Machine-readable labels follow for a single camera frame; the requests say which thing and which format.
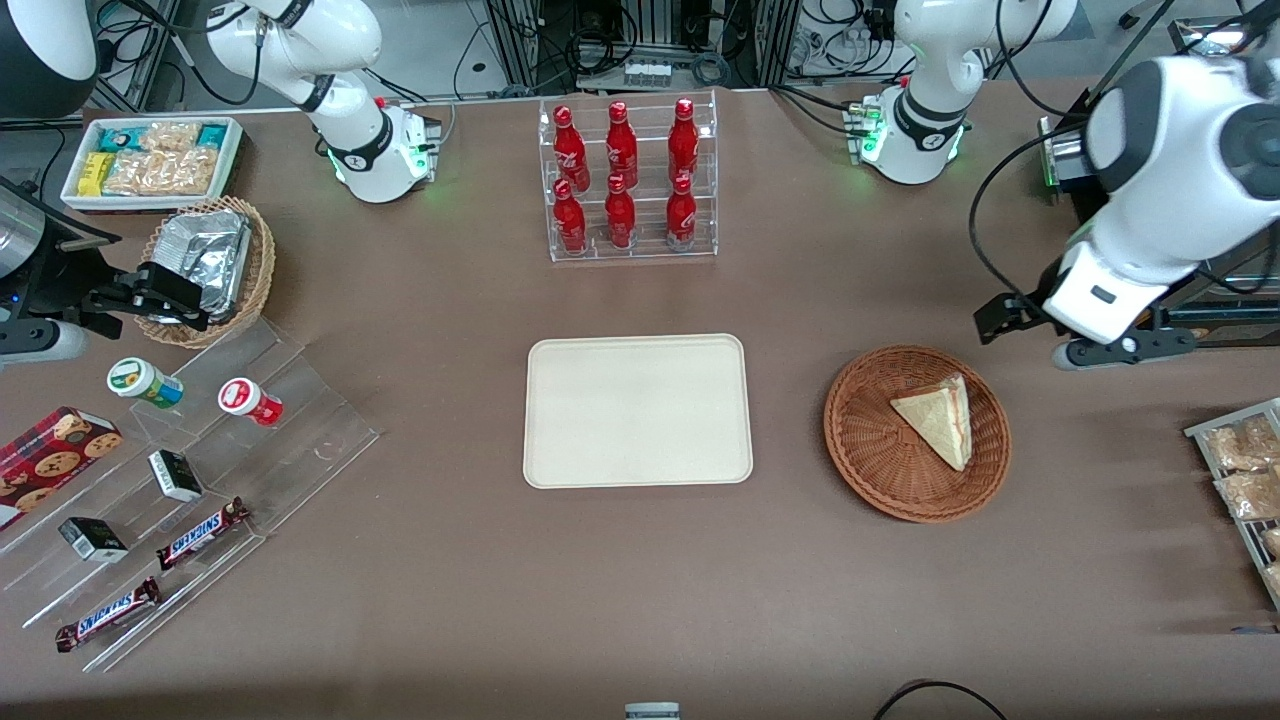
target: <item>coca-cola bottle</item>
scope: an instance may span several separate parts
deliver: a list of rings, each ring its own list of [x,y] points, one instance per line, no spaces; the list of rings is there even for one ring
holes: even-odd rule
[[[694,101],[687,97],[676,100],[676,123],[667,137],[667,152],[672,184],[680,173],[692,177],[698,170],[698,128],[694,126]]]
[[[561,236],[564,252],[581,255],[586,252],[586,215],[582,214],[582,205],[573,197],[573,188],[567,179],[557,178],[552,190],[556,192],[552,214],[556,215],[556,232]]]
[[[609,152],[609,173],[622,173],[627,188],[640,182],[640,158],[636,149],[636,131],[627,120],[627,104],[609,104],[609,135],[604,138]]]
[[[628,250],[636,241],[636,204],[627,192],[626,176],[609,176],[609,197],[604,200],[604,214],[609,217],[609,242],[618,250]]]
[[[584,193],[591,187],[591,172],[586,169],[586,143],[573,127],[573,113],[564,105],[552,111],[556,120],[556,165],[573,192]]]
[[[675,192],[667,200],[667,247],[685,252],[694,245],[694,215],[698,201],[691,195],[694,181],[689,173],[676,176]]]

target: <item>table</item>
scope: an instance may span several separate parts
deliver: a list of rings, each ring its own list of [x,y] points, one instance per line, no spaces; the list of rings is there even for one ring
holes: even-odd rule
[[[970,314],[1000,287],[965,217],[1033,132],[1012,85],[983,90],[960,158],[925,187],[849,167],[838,136],[767,92],[719,100],[721,255],[636,268],[548,261],[535,101],[462,108],[438,182],[385,206],[334,182],[301,114],[242,115],[239,193],[279,252],[266,315],[385,436],[106,675],[0,607],[5,720],[585,720],[645,700],[691,719],[846,719],[915,678],[1011,717],[1274,715],[1280,642],[1225,632],[1266,620],[1265,593],[1180,429],[1280,395],[1275,351],[1066,374],[1046,329],[979,346]],[[1039,177],[1016,163],[980,217],[1028,284],[1074,227]],[[155,222],[101,219],[133,238],[111,259],[136,259]],[[746,348],[745,483],[525,484],[536,341],[701,332]],[[887,518],[827,459],[829,382],[893,342],[961,357],[1009,413],[1009,480],[969,519]],[[6,369],[0,437],[59,404],[122,414],[102,377],[129,354],[187,356],[129,324],[76,361]],[[982,716],[931,693],[904,705]]]

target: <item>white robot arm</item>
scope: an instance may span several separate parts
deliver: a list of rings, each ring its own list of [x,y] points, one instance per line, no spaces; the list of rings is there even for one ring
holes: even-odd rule
[[[1028,38],[1056,37],[1075,6],[1076,0],[899,0],[893,35],[915,51],[915,69],[906,88],[864,99],[858,129],[869,136],[860,161],[905,184],[938,177],[955,156],[965,113],[982,87],[977,50],[1000,49],[997,8],[1005,45],[1018,47]]]
[[[1272,70],[1157,58],[1101,97],[1084,141],[1110,200],[1068,242],[1050,315],[1115,342],[1171,284],[1280,218]]]
[[[232,72],[257,78],[311,118],[329,145],[338,179],[366,202],[388,202],[434,173],[422,118],[381,108],[355,70],[381,53],[381,28],[360,0],[250,0],[214,8],[209,45]],[[184,59],[191,63],[189,55]]]

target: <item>brown wicker basket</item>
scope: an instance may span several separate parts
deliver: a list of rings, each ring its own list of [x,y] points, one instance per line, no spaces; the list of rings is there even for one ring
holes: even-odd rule
[[[271,237],[271,228],[266,227],[262,215],[238,197],[219,197],[183,208],[174,215],[188,215],[193,213],[211,213],[214,210],[236,210],[250,218],[253,223],[253,234],[248,241],[248,258],[244,259],[244,278],[241,281],[239,309],[236,315],[221,325],[209,325],[205,332],[198,332],[187,325],[164,325],[151,322],[143,316],[134,320],[142,332],[157,342],[165,345],[178,345],[191,350],[202,350],[214,343],[215,340],[247,328],[262,314],[266,305],[266,296],[271,292],[271,273],[275,272],[275,240]],[[150,260],[156,249],[156,240],[160,237],[160,228],[151,233],[151,241],[142,250],[142,259]]]
[[[961,373],[969,389],[973,459],[946,464],[890,400]],[[1009,418],[972,368],[918,345],[891,345],[840,372],[822,416],[827,450],[845,480],[879,510],[915,523],[947,523],[991,501],[1009,473]]]

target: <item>clear acrylic shelf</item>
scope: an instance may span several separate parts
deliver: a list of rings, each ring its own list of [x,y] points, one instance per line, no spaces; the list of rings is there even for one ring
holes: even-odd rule
[[[634,260],[707,258],[719,251],[717,197],[719,192],[716,138],[714,92],[635,94],[618,96],[627,104],[627,115],[636,132],[640,178],[631,190],[636,204],[636,241],[630,250],[618,250],[609,242],[604,200],[608,197],[608,156],[604,138],[609,132],[608,100],[593,96],[564,97],[543,101],[538,123],[538,146],[541,159],[543,204],[547,208],[547,238],[552,261],[568,260]],[[671,178],[667,170],[667,136],[675,122],[676,100],[694,101],[694,124],[698,126],[698,169],[694,173],[692,195],[698,201],[696,233],[692,246],[684,252],[667,247],[667,199],[671,197]],[[552,183],[559,177],[556,165],[556,126],[550,113],[557,105],[567,105],[573,111],[573,124],[586,143],[586,167],[591,172],[591,186],[577,196],[586,213],[586,243],[584,255],[564,252],[556,232],[552,208],[556,196]]]
[[[108,670],[168,623],[378,439],[378,433],[301,355],[302,347],[266,320],[212,345],[175,377],[186,393],[172,410],[137,402],[116,423],[125,442],[77,478],[38,512],[9,530],[0,548],[0,602],[23,626],[49,637],[109,605],[155,575],[164,602],[93,635],[68,657],[84,671]],[[227,379],[243,375],[284,402],[270,428],[218,407]],[[147,457],[164,447],[183,452],[205,488],[191,503],[160,493]],[[186,562],[160,573],[166,547],[233,497],[252,515]],[[81,560],[58,533],[69,516],[100,518],[129,553],[119,562]]]

